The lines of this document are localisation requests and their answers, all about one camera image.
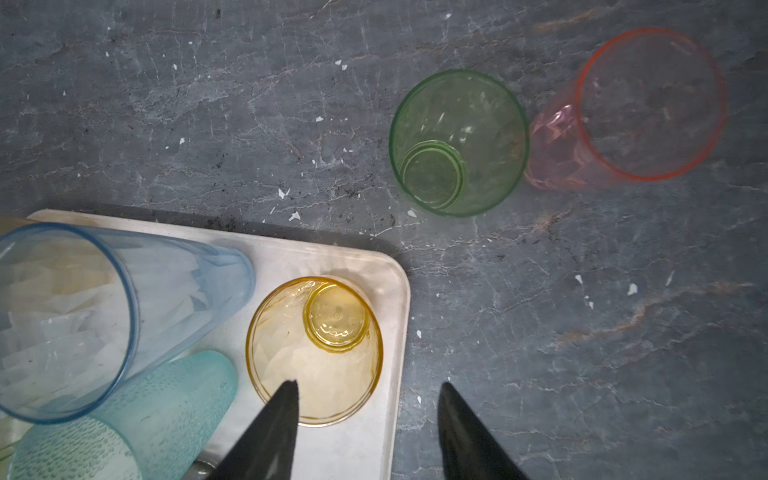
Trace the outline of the dark grey plastic cup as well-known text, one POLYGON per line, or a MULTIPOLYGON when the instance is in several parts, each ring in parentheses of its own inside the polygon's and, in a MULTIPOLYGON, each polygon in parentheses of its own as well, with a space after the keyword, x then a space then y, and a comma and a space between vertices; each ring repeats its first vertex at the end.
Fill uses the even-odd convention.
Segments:
POLYGON ((188 467, 182 480, 206 480, 216 470, 216 467, 215 462, 198 457, 188 467))

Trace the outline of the pink plastic cup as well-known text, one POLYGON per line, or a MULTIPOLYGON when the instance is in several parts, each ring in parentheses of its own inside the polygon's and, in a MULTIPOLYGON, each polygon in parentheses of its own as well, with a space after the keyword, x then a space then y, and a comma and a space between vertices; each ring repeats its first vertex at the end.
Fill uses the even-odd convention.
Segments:
POLYGON ((691 37, 640 28, 601 46, 530 127, 527 181, 581 190, 679 176, 714 149, 724 78, 691 37))

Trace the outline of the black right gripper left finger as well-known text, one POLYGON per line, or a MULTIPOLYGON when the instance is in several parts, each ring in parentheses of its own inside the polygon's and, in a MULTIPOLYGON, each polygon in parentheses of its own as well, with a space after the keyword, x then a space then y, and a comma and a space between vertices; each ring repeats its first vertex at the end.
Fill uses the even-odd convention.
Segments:
POLYGON ((207 479, 290 479, 298 421, 298 384, 284 381, 207 479))

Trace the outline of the tall amber plastic cup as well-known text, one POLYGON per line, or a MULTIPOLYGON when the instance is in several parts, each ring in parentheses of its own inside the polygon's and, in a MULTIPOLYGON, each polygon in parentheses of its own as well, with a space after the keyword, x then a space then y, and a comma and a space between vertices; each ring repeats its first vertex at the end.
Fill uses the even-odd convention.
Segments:
POLYGON ((4 236, 18 228, 34 224, 34 220, 15 217, 0 217, 0 236, 4 236))

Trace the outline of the blue plastic cup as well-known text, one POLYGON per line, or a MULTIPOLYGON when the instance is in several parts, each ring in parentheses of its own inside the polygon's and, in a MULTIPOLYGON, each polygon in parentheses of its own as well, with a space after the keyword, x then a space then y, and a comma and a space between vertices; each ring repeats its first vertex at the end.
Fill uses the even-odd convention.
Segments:
POLYGON ((239 250, 29 222, 1 238, 1 409, 64 423, 172 359, 252 298, 239 250))

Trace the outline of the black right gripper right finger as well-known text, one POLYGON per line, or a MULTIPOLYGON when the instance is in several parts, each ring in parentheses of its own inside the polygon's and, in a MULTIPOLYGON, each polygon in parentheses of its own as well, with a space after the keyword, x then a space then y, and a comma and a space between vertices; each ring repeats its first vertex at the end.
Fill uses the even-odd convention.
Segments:
POLYGON ((441 385, 437 419, 446 479, 529 479, 449 382, 441 385))

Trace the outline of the short amber plastic cup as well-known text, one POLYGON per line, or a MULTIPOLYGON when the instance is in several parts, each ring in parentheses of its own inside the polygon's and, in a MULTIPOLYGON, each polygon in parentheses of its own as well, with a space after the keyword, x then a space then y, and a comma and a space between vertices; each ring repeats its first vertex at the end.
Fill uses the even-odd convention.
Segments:
POLYGON ((284 381, 299 388, 299 424, 342 422, 372 397, 383 367, 383 339, 372 308, 350 284, 307 276, 268 294, 245 344, 256 394, 268 402, 284 381))

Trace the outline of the short green plastic cup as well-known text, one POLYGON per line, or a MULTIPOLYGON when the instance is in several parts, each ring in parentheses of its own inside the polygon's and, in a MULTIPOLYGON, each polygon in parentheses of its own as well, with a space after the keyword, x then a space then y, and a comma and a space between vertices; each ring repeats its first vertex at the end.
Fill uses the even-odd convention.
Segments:
POLYGON ((530 152, 526 112, 489 75, 438 72, 405 95, 388 150, 397 182, 421 208, 445 217, 480 215, 523 177, 530 152))

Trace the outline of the teal plastic cup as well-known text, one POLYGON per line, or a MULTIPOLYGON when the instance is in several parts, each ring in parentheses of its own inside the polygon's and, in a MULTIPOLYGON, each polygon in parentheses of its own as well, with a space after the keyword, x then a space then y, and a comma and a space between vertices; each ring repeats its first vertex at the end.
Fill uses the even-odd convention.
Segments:
POLYGON ((126 383, 71 422, 32 427, 17 444, 10 479, 180 479, 237 393, 232 362, 201 351, 126 383))

